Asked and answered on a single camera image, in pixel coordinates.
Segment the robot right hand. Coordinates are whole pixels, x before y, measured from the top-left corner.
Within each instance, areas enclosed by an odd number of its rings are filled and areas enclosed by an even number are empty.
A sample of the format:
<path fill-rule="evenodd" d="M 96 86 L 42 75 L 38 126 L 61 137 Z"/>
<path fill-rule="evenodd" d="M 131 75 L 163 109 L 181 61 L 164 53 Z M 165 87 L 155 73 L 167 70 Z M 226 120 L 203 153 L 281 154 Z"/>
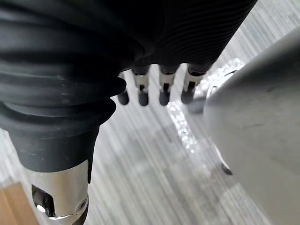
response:
<path fill-rule="evenodd" d="M 149 68 L 160 69 L 167 105 L 186 63 L 181 101 L 227 46 L 254 0 L 3 0 L 0 126 L 9 133 L 35 206 L 56 225 L 84 224 L 100 126 L 129 101 L 149 102 Z"/>

